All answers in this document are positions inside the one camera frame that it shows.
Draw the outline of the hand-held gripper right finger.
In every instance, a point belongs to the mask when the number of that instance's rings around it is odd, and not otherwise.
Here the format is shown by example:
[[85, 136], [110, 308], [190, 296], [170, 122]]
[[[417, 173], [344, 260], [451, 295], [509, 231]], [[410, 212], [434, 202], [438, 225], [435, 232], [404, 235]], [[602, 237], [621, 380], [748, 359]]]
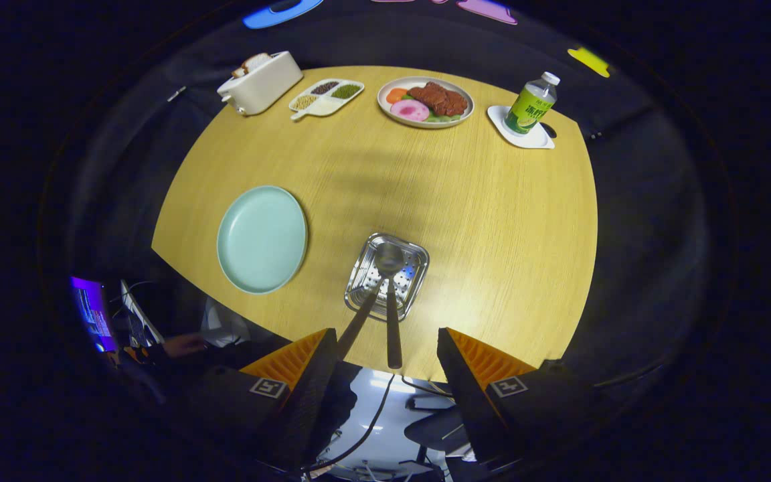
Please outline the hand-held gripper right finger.
[[616, 411], [559, 360], [533, 367], [450, 327], [438, 330], [437, 355], [475, 457], [487, 466], [556, 457]]

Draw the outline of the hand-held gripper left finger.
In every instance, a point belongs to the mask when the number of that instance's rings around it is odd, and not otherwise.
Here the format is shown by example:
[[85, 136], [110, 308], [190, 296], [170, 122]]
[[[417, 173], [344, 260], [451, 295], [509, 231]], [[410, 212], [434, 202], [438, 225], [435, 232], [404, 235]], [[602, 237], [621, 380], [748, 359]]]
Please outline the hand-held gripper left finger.
[[173, 399], [184, 433], [236, 469], [289, 473], [309, 443], [337, 364], [332, 327], [208, 351]]

